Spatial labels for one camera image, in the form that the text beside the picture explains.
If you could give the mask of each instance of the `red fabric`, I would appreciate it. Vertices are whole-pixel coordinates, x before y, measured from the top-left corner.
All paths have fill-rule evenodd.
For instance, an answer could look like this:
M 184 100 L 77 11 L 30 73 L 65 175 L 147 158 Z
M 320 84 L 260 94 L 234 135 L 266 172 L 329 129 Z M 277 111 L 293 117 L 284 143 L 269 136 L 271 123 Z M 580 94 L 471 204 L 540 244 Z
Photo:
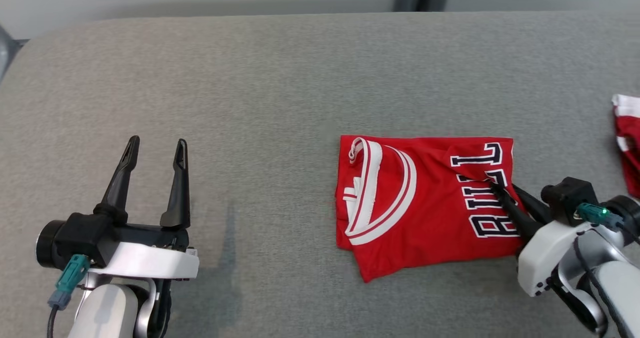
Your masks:
M 622 155 L 622 173 L 629 194 L 640 197 L 640 98 L 616 95 L 613 98 L 615 135 Z
M 522 206 L 511 184 L 513 144 L 506 138 L 342 136 L 335 193 L 338 247 L 353 251 L 365 282 L 405 267 L 514 254 L 521 240 L 505 211 L 476 206 L 478 199 L 485 201 L 480 204 L 497 204 L 493 194 L 486 192 L 489 179 L 504 180 L 501 183 Z M 360 151 L 352 149 L 358 145 Z M 374 150 L 381 161 L 377 178 L 370 181 L 368 174 L 378 169 Z M 359 187 L 354 178 L 359 178 Z M 466 193 L 478 194 L 464 196 L 464 188 Z M 365 196 L 374 197 L 372 206 Z M 391 224 L 394 217 L 399 218 Z M 476 219 L 479 231 L 474 229 Z

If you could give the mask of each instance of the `white fabric trim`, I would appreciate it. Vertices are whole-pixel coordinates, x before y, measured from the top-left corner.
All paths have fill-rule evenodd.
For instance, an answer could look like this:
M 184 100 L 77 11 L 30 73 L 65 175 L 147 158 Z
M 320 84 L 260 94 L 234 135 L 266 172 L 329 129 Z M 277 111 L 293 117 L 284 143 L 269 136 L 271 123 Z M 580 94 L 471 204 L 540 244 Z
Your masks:
M 640 98 L 615 94 L 611 99 L 615 116 L 640 118 Z
M 352 245 L 371 242 L 386 233 L 400 220 L 400 218 L 403 217 L 411 205 L 411 202 L 414 200 L 414 195 L 416 194 L 416 182 L 418 180 L 416 165 L 407 153 L 398 151 L 393 147 L 389 148 L 393 149 L 402 161 L 402 168 L 404 170 L 402 187 L 391 206 L 389 206 L 386 212 L 380 215 L 380 217 L 376 218 L 371 222 L 371 224 L 368 224 L 368 226 L 364 226 L 355 231 L 346 231 L 346 235 L 349 237 L 349 241 Z
M 629 145 L 624 137 L 615 137 L 615 140 L 617 141 L 617 146 L 620 147 L 620 150 L 629 151 Z
M 354 139 L 349 151 L 349 159 L 353 164 L 358 153 L 363 152 L 362 170 L 359 187 L 355 189 L 356 204 L 353 218 L 349 217 L 347 232 L 367 226 L 373 213 L 373 203 L 378 189 L 378 172 L 382 162 L 382 146 L 362 138 Z

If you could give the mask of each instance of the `black cable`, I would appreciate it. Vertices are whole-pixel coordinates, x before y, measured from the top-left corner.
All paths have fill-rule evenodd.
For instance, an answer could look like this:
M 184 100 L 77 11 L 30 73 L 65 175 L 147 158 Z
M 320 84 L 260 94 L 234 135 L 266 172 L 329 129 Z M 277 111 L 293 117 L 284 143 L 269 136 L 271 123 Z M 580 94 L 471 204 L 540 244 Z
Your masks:
M 60 307 L 57 305 L 54 305 L 53 308 L 51 308 L 51 314 L 48 315 L 48 324 L 46 325 L 46 338 L 53 338 L 53 322 L 56 319 L 56 313 L 59 308 Z
M 580 252 L 578 238 L 576 238 L 573 241 L 573 249 L 575 250 L 575 255 L 578 257 L 578 260 L 580 260 L 580 265 L 582 265 L 582 268 L 584 269 L 585 274 L 587 274 L 589 281 L 594 285 L 596 290 L 598 290 L 598 294 L 602 299 L 602 303 L 606 305 L 606 308 L 608 309 L 608 313 L 611 315 L 611 319 L 613 320 L 613 322 L 615 323 L 615 326 L 617 327 L 617 332 L 620 334 L 621 338 L 629 338 L 629 336 L 627 335 L 627 330 L 625 329 L 625 325 L 622 323 L 622 320 L 620 319 L 620 317 L 618 317 L 618 313 L 616 312 L 616 309 L 614 308 L 613 304 L 609 300 L 609 297 L 607 297 L 606 293 L 604 292 L 604 289 L 598 282 L 598 279 L 596 279 L 594 272 L 592 272 L 592 269 L 589 268 L 589 265 L 587 264 L 587 261 L 583 257 L 582 252 Z
M 635 241 L 636 243 L 638 243 L 638 245 L 640 245 L 640 238 L 638 238 L 638 236 L 636 234 L 634 234 L 631 229 L 627 228 L 627 226 L 625 226 L 624 224 L 622 224 L 621 222 L 618 222 L 618 224 L 616 224 L 616 226 L 622 230 L 624 230 L 625 233 L 629 234 L 631 236 L 631 239 L 633 239 L 633 241 Z

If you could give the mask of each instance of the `gray table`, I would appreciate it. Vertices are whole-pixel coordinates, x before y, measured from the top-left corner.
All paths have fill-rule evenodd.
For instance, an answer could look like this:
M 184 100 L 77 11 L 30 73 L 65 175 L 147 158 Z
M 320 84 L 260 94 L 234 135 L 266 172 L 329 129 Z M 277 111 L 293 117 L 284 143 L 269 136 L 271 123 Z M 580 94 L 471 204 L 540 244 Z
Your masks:
M 338 136 L 514 137 L 514 180 L 626 191 L 610 99 L 640 94 L 638 16 L 472 13 L 103 21 L 35 39 L 0 85 L 0 336 L 44 336 L 46 222 L 90 212 L 130 135 L 130 221 L 164 212 L 189 142 L 198 279 L 167 336 L 584 336 L 514 258 L 364 284 L 335 245 Z M 631 256 L 638 261 L 640 254 Z M 73 309 L 59 314 L 56 336 Z

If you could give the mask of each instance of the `red and white garment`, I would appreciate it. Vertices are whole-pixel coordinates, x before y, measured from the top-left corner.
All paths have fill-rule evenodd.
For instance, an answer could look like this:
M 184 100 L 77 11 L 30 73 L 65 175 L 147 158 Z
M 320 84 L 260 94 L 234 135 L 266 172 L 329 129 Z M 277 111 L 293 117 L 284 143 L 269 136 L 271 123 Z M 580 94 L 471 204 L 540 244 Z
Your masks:
M 365 282 L 405 267 L 514 254 L 521 240 L 491 193 L 512 187 L 508 138 L 343 135 L 336 241 Z
M 613 96 L 615 135 L 622 151 L 622 173 L 629 194 L 640 197 L 640 98 Z

